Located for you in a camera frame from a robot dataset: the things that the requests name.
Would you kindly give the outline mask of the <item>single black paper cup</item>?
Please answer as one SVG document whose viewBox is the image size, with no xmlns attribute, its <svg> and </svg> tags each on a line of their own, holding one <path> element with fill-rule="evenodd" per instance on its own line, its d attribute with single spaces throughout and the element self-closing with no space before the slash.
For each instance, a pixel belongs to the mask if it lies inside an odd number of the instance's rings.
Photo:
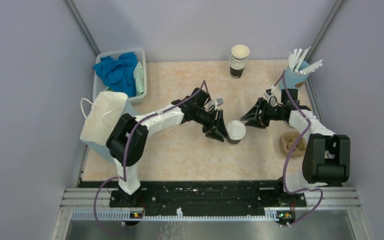
<svg viewBox="0 0 384 240">
<path fill-rule="evenodd" d="M 227 142 L 230 144 L 230 145 L 237 145 L 241 142 L 241 139 L 231 139 L 231 138 L 227 138 L 226 139 Z"/>
</svg>

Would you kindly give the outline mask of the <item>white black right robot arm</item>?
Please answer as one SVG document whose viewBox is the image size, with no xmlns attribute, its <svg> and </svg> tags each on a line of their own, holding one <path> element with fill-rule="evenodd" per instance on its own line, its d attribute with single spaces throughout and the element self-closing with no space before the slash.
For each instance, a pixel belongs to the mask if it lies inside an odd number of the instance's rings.
<svg viewBox="0 0 384 240">
<path fill-rule="evenodd" d="M 246 126 L 259 129 L 267 128 L 271 121 L 284 121 L 299 132 L 300 140 L 306 141 L 301 170 L 287 174 L 292 156 L 289 152 L 281 177 L 283 186 L 273 192 L 274 202 L 279 206 L 287 206 L 294 194 L 349 180 L 351 140 L 347 135 L 329 130 L 308 106 L 300 105 L 297 89 L 283 89 L 281 102 L 271 105 L 269 100 L 260 97 L 251 110 L 241 117 L 241 121 Z"/>
</svg>

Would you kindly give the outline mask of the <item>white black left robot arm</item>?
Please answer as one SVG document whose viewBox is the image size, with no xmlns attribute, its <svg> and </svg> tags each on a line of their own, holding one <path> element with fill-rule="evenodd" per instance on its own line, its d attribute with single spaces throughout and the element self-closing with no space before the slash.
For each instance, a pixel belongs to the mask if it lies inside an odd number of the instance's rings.
<svg viewBox="0 0 384 240">
<path fill-rule="evenodd" d="M 117 168 L 121 200 L 129 207 L 140 202 L 140 180 L 137 163 L 143 156 L 148 137 L 171 126 L 196 122 L 202 126 L 205 137 L 224 142 L 228 133 L 219 107 L 222 98 L 211 98 L 202 88 L 191 95 L 172 101 L 159 110 L 143 115 L 121 115 L 110 133 L 106 147 Z"/>
</svg>

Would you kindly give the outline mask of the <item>translucent plastic cup lid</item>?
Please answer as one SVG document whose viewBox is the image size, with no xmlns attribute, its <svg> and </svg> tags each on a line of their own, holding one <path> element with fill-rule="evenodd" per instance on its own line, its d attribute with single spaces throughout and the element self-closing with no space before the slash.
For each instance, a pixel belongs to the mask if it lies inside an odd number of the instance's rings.
<svg viewBox="0 0 384 240">
<path fill-rule="evenodd" d="M 246 135 L 246 126 L 239 120 L 232 120 L 227 125 L 227 133 L 230 140 L 240 141 Z"/>
</svg>

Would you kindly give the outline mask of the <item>stack of paper cups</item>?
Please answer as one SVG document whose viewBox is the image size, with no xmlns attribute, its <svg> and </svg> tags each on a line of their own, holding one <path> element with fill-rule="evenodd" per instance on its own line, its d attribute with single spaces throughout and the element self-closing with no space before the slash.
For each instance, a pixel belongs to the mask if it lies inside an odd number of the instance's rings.
<svg viewBox="0 0 384 240">
<path fill-rule="evenodd" d="M 229 68 L 231 78 L 239 79 L 242 77 L 250 52 L 250 49 L 243 44 L 237 44 L 231 48 Z"/>
</svg>

